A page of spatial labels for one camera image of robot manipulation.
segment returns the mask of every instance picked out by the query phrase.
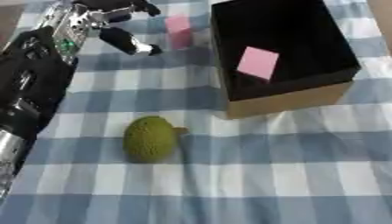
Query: textured ball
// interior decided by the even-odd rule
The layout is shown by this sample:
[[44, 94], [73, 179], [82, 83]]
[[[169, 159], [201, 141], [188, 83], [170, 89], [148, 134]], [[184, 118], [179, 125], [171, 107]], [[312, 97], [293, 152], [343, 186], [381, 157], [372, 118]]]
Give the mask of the textured ball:
[[153, 163], [173, 153], [178, 135], [173, 126], [159, 116], [134, 121], [124, 134], [123, 146], [132, 159]]

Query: spiky ball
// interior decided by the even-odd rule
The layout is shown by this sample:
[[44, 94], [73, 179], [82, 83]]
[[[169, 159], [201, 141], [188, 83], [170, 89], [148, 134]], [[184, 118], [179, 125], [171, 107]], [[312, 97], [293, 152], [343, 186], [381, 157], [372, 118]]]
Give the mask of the spiky ball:
[[159, 116], [146, 116], [134, 121], [126, 130], [124, 149], [132, 160], [153, 163], [173, 153], [178, 143], [174, 127]]

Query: pink cube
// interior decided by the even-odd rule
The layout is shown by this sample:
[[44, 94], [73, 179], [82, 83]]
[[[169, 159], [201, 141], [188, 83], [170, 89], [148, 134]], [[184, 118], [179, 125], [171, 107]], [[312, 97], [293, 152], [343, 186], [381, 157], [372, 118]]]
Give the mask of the pink cube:
[[174, 49], [181, 49], [192, 44], [191, 23], [186, 16], [168, 17], [165, 20], [167, 31]]
[[279, 54], [248, 46], [242, 55], [237, 70], [266, 81], [271, 79]]

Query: checkered tablecloth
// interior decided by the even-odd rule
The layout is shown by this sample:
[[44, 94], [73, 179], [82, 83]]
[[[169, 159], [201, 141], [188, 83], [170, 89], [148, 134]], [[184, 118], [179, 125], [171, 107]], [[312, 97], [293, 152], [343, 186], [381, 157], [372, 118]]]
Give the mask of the checkered tablecloth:
[[[365, 0], [327, 0], [363, 68], [337, 105], [222, 120], [205, 0], [155, 0], [160, 17], [120, 24], [158, 43], [130, 57], [92, 37], [60, 112], [40, 135], [2, 224], [390, 224], [392, 62]], [[45, 8], [26, 8], [18, 31]], [[165, 18], [191, 19], [172, 50]], [[160, 115], [187, 127], [160, 164], [128, 163], [125, 126]]]

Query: green ball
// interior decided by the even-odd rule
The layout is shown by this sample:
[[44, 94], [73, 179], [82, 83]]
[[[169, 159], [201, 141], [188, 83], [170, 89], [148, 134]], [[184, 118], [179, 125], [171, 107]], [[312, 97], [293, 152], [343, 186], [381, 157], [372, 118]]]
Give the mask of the green ball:
[[137, 162], [153, 163], [171, 155], [178, 143], [174, 127], [159, 116], [134, 121], [124, 134], [123, 146]]

